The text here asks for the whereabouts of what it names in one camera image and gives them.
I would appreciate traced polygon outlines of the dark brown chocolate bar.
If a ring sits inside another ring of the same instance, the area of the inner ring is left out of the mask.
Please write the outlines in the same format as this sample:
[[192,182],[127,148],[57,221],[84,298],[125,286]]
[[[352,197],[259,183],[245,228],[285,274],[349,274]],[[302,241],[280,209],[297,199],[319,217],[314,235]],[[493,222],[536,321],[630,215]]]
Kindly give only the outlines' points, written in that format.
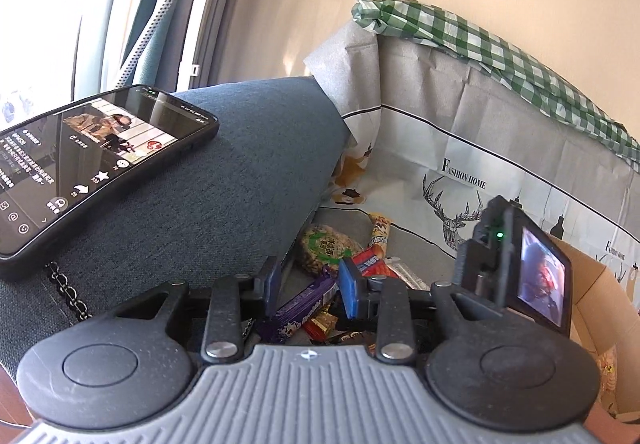
[[375,334],[371,331],[345,331],[328,340],[331,346],[365,346],[369,352],[375,350]]

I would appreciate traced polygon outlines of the purple chocolate bar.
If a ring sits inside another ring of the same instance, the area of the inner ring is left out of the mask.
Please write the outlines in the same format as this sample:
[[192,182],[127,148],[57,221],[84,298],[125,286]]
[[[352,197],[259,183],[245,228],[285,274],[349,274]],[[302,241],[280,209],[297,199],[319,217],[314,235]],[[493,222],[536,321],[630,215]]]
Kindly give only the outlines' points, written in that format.
[[282,305],[269,320],[256,324],[255,331],[266,343],[287,342],[319,309],[331,302],[337,292],[336,279],[323,273],[299,294]]

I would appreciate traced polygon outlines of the yellow red snack stick packet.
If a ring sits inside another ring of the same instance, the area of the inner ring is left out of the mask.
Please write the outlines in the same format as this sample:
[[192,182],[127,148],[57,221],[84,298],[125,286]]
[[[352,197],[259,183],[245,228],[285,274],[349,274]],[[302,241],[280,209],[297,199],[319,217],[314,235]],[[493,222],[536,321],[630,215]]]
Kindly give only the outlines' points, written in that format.
[[384,260],[386,258],[388,240],[390,239],[392,220],[376,212],[370,212],[369,219],[372,223],[369,247],[378,259]]

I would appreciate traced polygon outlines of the green nut snack bag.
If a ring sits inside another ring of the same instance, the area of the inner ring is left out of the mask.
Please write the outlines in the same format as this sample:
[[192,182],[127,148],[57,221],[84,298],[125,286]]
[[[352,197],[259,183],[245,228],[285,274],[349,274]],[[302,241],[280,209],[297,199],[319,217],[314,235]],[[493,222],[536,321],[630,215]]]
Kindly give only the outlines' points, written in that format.
[[312,276],[338,274],[338,264],[345,257],[353,257],[363,247],[346,234],[325,224],[311,224],[296,243],[296,261]]

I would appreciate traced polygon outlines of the silver white snack bar wrapper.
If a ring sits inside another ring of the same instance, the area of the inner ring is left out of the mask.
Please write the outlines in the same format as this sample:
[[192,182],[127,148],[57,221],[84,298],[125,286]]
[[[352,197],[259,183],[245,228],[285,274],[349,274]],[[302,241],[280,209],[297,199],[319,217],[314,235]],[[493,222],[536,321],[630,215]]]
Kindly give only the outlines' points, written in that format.
[[398,257],[389,257],[385,260],[387,268],[390,269],[398,279],[401,279],[412,290],[430,290],[430,285],[424,282],[421,277],[413,272],[409,265]]

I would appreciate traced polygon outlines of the brown cardboard box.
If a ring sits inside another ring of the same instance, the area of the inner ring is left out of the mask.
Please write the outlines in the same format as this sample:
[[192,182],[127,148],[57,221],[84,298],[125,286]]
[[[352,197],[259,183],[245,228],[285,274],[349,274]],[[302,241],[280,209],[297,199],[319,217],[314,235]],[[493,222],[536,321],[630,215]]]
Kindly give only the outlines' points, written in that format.
[[559,238],[553,240],[573,268],[570,339],[596,361],[598,401],[625,424],[639,421],[639,313],[614,273]]

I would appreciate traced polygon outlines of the black smartphone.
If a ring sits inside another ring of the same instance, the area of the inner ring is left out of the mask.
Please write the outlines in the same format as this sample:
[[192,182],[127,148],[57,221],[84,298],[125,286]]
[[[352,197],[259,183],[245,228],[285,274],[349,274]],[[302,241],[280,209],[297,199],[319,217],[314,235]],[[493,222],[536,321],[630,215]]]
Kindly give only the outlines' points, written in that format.
[[218,118],[134,85],[40,114],[1,132],[1,276],[46,261],[90,209],[178,155],[213,140]]

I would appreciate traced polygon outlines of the green checkered cloth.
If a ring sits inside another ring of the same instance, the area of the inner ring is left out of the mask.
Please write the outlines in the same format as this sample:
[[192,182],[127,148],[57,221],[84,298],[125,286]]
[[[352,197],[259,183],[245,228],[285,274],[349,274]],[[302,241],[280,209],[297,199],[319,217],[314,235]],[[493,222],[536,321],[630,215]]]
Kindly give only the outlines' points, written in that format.
[[639,142],[577,87],[511,42],[454,12],[416,0],[355,0],[352,20],[471,64],[538,112],[599,142],[639,169]]

